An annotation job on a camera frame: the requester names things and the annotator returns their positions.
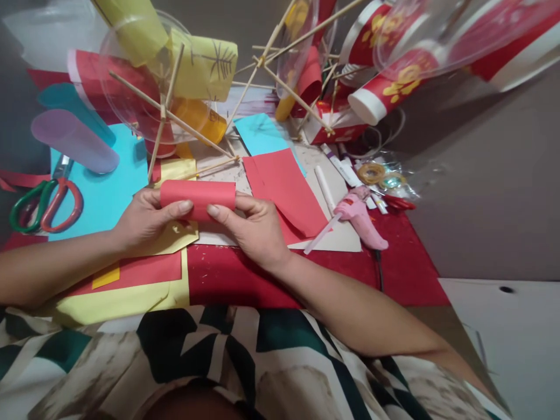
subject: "patterned dress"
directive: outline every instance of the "patterned dress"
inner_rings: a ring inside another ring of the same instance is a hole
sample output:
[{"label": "patterned dress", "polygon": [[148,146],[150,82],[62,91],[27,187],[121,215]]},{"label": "patterned dress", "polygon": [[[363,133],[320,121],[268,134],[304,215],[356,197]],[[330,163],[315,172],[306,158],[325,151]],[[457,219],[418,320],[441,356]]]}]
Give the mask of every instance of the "patterned dress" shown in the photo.
[{"label": "patterned dress", "polygon": [[508,419],[409,356],[364,359],[305,311],[202,307],[77,329],[0,308],[0,418],[141,419],[205,387],[254,419]]}]

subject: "cable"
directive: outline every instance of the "cable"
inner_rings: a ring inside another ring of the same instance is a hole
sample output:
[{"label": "cable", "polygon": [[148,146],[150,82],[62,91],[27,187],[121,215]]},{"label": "cable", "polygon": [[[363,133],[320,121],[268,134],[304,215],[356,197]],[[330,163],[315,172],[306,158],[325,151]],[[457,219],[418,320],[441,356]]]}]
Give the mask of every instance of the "cable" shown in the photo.
[{"label": "cable", "polygon": [[375,250],[375,260],[377,261],[377,269],[379,270],[379,291],[381,293],[385,292],[385,284],[383,281],[383,270],[381,268],[381,251]]}]

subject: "hot glue gun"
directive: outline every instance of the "hot glue gun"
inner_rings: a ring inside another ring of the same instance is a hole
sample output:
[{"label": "hot glue gun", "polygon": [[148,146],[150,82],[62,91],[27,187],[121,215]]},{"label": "hot glue gun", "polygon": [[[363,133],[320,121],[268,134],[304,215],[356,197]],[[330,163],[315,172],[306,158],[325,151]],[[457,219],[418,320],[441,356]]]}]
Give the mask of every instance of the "hot glue gun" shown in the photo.
[{"label": "hot glue gun", "polygon": [[389,243],[379,235],[367,213],[368,209],[364,202],[370,196],[370,193],[371,191],[364,185],[350,190],[335,207],[335,216],[321,233],[311,241],[303,253],[308,255],[339,220],[350,221],[367,248],[380,251],[387,249]]}]

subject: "scissors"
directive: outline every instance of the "scissors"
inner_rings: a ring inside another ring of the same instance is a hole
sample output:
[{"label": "scissors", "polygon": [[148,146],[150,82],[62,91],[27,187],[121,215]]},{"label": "scissors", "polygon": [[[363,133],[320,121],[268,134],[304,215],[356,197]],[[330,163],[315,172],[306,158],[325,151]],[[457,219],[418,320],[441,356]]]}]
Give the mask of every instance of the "scissors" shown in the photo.
[{"label": "scissors", "polygon": [[[41,182],[17,201],[10,212],[10,225],[15,231],[31,233],[38,231],[39,227],[41,227],[45,232],[58,233],[68,229],[78,220],[83,210],[83,197],[76,184],[68,180],[73,164],[74,161],[72,159],[66,155],[61,155],[54,170],[52,180]],[[52,202],[50,202],[51,193],[56,186],[58,186],[58,191],[54,195]],[[74,209],[65,222],[52,227],[52,219],[62,204],[62,200],[64,200],[68,190],[74,196]],[[33,223],[26,226],[26,215],[33,211],[34,207],[37,208],[37,216]]]}]

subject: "clear plastic cup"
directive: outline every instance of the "clear plastic cup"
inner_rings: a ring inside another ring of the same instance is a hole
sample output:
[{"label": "clear plastic cup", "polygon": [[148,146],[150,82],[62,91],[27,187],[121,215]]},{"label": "clear plastic cup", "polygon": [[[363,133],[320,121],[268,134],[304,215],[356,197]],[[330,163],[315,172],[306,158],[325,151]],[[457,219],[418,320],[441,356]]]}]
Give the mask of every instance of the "clear plastic cup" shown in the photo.
[{"label": "clear plastic cup", "polygon": [[115,170],[119,155],[74,114],[49,110],[31,123],[33,136],[89,170],[103,174]]},{"label": "clear plastic cup", "polygon": [[115,133],[105,124],[101,117],[89,109],[79,97],[71,83],[58,83],[42,91],[37,97],[38,102],[48,109],[64,109],[87,125],[109,147],[113,147],[117,138]]}]

